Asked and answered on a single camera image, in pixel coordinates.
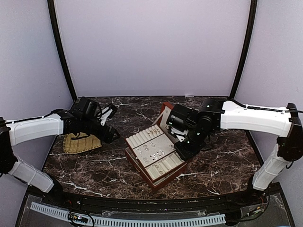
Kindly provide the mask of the brown jewelry display tray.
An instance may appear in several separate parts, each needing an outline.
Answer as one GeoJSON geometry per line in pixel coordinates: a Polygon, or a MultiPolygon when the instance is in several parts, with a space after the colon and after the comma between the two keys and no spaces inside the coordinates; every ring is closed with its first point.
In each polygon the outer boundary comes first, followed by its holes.
{"type": "Polygon", "coordinates": [[[135,161],[152,182],[186,165],[175,150],[173,141],[158,125],[126,138],[126,143],[135,161]]]}

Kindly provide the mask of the red wooden jewelry box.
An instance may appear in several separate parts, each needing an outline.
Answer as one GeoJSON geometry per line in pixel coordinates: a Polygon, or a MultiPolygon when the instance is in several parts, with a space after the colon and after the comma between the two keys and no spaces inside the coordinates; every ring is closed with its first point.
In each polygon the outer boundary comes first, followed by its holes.
{"type": "Polygon", "coordinates": [[[165,187],[187,167],[174,148],[178,138],[168,132],[166,120],[172,109],[172,104],[164,102],[152,126],[125,138],[127,159],[153,191],[165,187]]]}

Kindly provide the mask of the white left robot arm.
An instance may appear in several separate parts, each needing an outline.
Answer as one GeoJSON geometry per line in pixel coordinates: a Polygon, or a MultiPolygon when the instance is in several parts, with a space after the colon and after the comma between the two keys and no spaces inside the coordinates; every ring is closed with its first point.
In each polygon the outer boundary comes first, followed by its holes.
{"type": "Polygon", "coordinates": [[[101,142],[111,143],[120,137],[117,130],[106,125],[114,111],[106,108],[98,114],[87,111],[57,109],[45,116],[30,119],[0,121],[0,173],[33,186],[44,193],[56,206],[63,206],[67,196],[62,186],[51,176],[15,156],[13,147],[26,144],[33,148],[36,140],[47,141],[50,137],[82,132],[96,136],[101,142]]]}

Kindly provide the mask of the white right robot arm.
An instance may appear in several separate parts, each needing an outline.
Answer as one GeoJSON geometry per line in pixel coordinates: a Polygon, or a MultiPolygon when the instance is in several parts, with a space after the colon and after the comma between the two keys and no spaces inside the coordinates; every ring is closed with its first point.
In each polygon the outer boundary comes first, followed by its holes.
{"type": "Polygon", "coordinates": [[[166,124],[178,139],[174,147],[187,161],[206,146],[205,139],[214,131],[245,130],[276,136],[276,143],[261,168],[251,177],[250,188],[242,194],[242,202],[252,205],[260,191],[286,168],[303,156],[303,126],[296,105],[264,107],[245,105],[234,99],[208,98],[199,110],[175,105],[166,124]]]}

